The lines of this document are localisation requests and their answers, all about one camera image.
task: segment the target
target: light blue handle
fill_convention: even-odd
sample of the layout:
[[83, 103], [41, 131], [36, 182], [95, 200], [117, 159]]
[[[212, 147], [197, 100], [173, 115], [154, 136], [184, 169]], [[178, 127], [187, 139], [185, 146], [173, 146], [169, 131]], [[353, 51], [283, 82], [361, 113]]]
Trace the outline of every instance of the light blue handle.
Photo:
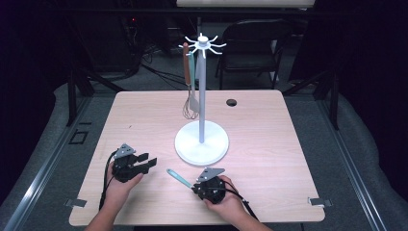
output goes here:
[[180, 181], [181, 183], [183, 183], [183, 185], [187, 186], [189, 189], [192, 188], [192, 185], [187, 180], [185, 180], [183, 177], [181, 177], [179, 174], [177, 174], [177, 172], [175, 172], [175, 171], [173, 171], [171, 169], [168, 169], [167, 173], [170, 174], [170, 176], [174, 177], [174, 179], [176, 179], [176, 180]]

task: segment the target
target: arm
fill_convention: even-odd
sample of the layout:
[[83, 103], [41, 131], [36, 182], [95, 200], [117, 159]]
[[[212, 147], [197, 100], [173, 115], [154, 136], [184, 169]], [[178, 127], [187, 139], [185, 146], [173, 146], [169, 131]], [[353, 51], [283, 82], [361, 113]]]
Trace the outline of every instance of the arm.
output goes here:
[[[226, 176], [219, 176], [219, 178], [233, 185], [230, 178]], [[229, 190], [233, 190], [228, 184], [225, 184], [225, 187]], [[213, 204], [206, 199], [204, 199], [204, 202], [209, 210], [216, 212], [225, 221], [231, 223], [241, 231], [271, 231], [271, 229], [247, 213], [241, 200], [230, 192], [225, 194], [224, 199], [219, 204]]]
[[112, 180], [108, 183], [109, 187], [106, 190], [105, 203], [85, 230], [112, 230], [114, 228], [115, 218], [125, 204], [130, 190], [132, 190], [143, 177], [143, 174], [140, 173], [126, 183], [121, 183], [112, 175], [113, 165], [114, 163], [110, 163], [108, 167], [107, 179]]

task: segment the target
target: person's left hand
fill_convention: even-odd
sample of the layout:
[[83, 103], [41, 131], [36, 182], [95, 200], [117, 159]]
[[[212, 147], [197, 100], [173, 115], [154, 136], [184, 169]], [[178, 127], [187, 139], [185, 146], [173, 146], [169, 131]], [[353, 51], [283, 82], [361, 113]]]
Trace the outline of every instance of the person's left hand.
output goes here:
[[126, 202], [130, 190], [132, 190], [138, 184], [138, 182], [140, 182], [143, 174], [139, 173], [134, 178], [122, 183], [116, 180], [112, 175], [113, 166], [114, 163], [110, 163], [108, 166], [107, 184], [109, 184], [109, 186], [106, 190], [106, 197], [103, 207], [106, 206], [111, 210], [119, 211]]

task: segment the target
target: round white base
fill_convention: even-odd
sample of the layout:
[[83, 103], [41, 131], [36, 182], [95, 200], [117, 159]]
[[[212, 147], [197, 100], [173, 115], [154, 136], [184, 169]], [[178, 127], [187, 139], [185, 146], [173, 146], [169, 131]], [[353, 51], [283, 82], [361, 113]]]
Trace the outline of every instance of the round white base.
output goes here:
[[186, 124], [177, 133], [175, 147], [185, 162], [209, 166], [219, 161], [228, 150], [227, 133], [218, 124], [205, 120], [204, 142], [199, 141], [199, 121]]

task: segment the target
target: chair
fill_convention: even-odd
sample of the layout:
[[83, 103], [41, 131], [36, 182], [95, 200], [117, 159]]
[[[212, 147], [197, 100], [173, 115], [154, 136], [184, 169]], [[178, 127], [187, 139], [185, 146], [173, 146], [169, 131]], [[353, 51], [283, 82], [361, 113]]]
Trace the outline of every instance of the chair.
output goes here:
[[227, 45], [219, 57], [219, 89], [222, 90], [223, 72], [274, 72], [271, 88], [275, 88], [283, 44], [292, 34], [292, 25], [282, 19], [242, 20], [224, 31], [222, 43]]

